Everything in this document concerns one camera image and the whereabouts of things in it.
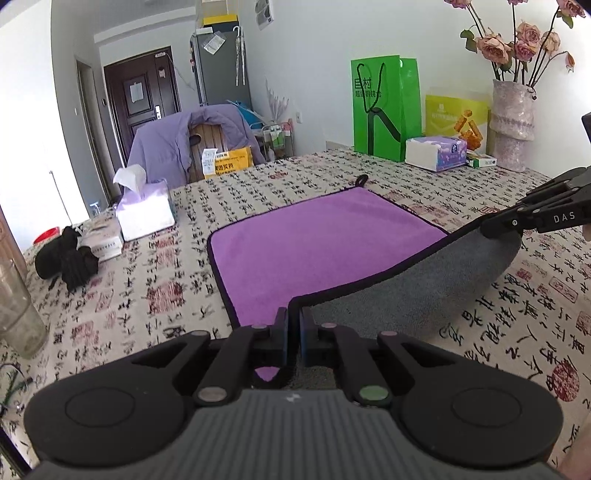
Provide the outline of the calligraphy print tablecloth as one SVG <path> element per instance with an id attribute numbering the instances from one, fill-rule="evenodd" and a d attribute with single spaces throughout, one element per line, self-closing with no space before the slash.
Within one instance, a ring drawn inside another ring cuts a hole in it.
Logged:
<path id="1" fill-rule="evenodd" d="M 186 332 L 228 335 L 230 323 L 206 255 L 215 229 L 250 214 L 352 186 L 368 188 L 447 231 L 513 205 L 544 182 L 534 171 L 457 168 L 440 174 L 346 150 L 253 167 L 172 194 L 176 226 L 135 240 L 69 293 L 30 273 L 27 286 L 46 323 L 45 347 L 32 360 L 9 348 L 33 382 L 13 397 L 1 424 L 29 464 L 37 459 L 22 421 L 29 398 L 63 377 Z M 590 246 L 578 229 L 528 233 L 510 268 L 433 340 L 469 359 L 545 386 L 564 426 L 551 455 L 560 464 L 590 436 Z"/>

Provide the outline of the pink textured vase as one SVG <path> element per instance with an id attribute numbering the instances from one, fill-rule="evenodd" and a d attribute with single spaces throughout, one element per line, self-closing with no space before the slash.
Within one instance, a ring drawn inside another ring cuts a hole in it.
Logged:
<path id="1" fill-rule="evenodd" d="M 493 81 L 489 128 L 492 156 L 501 168 L 523 172 L 535 139 L 535 91 L 511 81 Z"/>

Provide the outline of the white wall panel box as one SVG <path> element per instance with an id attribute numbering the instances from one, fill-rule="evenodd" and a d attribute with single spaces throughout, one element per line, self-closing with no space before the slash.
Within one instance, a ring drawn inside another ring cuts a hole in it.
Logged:
<path id="1" fill-rule="evenodd" d="M 256 0 L 254 2 L 254 14 L 256 14 L 256 24 L 259 29 L 265 29 L 274 21 L 273 1 Z"/>

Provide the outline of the yellow box on refrigerator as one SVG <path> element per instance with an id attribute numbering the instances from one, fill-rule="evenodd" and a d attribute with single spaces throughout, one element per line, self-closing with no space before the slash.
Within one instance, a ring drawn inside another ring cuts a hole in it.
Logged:
<path id="1" fill-rule="evenodd" d="M 212 26 L 224 23 L 238 23 L 238 16 L 236 16 L 235 14 L 225 14 L 204 17 L 204 19 L 202 20 L 202 25 L 204 26 Z"/>

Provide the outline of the sealed purple tissue pack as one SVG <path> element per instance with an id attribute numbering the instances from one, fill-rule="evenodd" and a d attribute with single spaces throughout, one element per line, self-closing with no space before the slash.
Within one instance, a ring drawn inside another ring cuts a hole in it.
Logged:
<path id="1" fill-rule="evenodd" d="M 467 160 L 467 142 L 454 137 L 416 137 L 406 142 L 405 163 L 439 173 L 461 167 Z"/>

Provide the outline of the dark brown entrance door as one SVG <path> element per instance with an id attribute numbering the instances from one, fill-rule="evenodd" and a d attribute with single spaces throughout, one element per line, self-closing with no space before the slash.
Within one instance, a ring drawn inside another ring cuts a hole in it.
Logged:
<path id="1" fill-rule="evenodd" d="M 106 65 L 104 76 L 126 164 L 141 126 L 180 111 L 171 48 L 148 51 Z"/>

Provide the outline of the yellow paper package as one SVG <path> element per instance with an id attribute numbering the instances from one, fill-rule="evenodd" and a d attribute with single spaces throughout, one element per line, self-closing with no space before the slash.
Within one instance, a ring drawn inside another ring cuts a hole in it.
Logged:
<path id="1" fill-rule="evenodd" d="M 201 172 L 204 179 L 244 170 L 252 165 L 252 151 L 249 147 L 226 152 L 208 148 L 201 153 Z"/>

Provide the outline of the grey refrigerator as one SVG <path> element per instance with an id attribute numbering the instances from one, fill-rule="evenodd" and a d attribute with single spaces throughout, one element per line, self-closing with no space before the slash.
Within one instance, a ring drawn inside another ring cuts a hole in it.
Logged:
<path id="1" fill-rule="evenodd" d="M 235 86 L 235 32 L 232 29 L 237 25 L 239 23 L 206 26 L 190 37 L 193 76 L 197 82 L 199 103 L 202 105 L 231 101 L 246 107 L 252 106 L 246 56 L 245 86 Z"/>

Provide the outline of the clear drinking glass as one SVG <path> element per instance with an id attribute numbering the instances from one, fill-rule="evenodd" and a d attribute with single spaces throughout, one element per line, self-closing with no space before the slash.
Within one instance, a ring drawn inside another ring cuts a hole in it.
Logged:
<path id="1" fill-rule="evenodd" d="M 33 358 L 45 345 L 47 329 L 32 303 L 13 260 L 1 261 L 0 331 L 22 358 Z"/>

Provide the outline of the purple and grey towel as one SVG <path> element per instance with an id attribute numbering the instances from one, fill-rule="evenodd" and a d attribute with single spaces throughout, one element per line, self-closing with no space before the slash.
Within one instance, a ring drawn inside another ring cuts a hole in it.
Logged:
<path id="1" fill-rule="evenodd" d="M 520 231 L 485 215 L 454 232 L 370 191 L 352 188 L 226 225 L 208 259 L 233 327 L 280 323 L 283 365 L 256 380 L 290 380 L 301 311 L 372 338 L 396 330 L 423 341 L 457 321 L 515 259 Z"/>

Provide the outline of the open purple tissue pack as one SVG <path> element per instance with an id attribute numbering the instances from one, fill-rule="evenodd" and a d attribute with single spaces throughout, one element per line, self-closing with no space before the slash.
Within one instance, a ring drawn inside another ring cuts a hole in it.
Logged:
<path id="1" fill-rule="evenodd" d="M 176 216 L 165 179 L 150 183 L 140 165 L 119 168 L 113 181 L 123 188 L 115 216 L 126 242 L 170 228 Z"/>

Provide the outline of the purple puffer jacket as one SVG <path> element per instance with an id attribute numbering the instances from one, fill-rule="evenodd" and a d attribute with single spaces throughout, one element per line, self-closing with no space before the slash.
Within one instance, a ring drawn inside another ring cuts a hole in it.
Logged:
<path id="1" fill-rule="evenodd" d="M 231 104 L 218 104 L 143 124 L 134 134 L 127 166 L 140 165 L 146 172 L 148 183 L 165 180 L 169 189 L 185 186 L 192 164 L 190 130 L 204 124 L 221 127 L 230 150 L 249 147 L 253 163 L 259 165 L 266 162 L 256 136 L 238 108 Z"/>

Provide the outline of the green paper shopping bag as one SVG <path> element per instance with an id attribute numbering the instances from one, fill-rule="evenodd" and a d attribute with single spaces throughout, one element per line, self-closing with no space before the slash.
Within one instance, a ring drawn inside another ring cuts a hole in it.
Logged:
<path id="1" fill-rule="evenodd" d="M 353 149 L 394 162 L 406 158 L 408 139 L 422 135 L 418 63 L 399 55 L 351 62 Z"/>

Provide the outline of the wooden chair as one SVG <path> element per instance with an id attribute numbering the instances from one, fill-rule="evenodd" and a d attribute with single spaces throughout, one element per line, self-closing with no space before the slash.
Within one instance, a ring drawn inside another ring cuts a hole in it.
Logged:
<path id="1" fill-rule="evenodd" d="M 221 126 L 200 124 L 189 130 L 191 164 L 188 168 L 188 182 L 195 183 L 204 179 L 201 155 L 205 149 L 216 148 L 218 152 L 228 149 Z"/>

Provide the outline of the black frame eyeglasses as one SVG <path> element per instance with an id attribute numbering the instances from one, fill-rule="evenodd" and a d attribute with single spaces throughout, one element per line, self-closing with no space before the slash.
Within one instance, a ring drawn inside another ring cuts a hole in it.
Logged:
<path id="1" fill-rule="evenodd" d="M 15 363 L 1 364 L 1 415 L 15 409 L 13 397 L 26 391 L 33 382 Z"/>

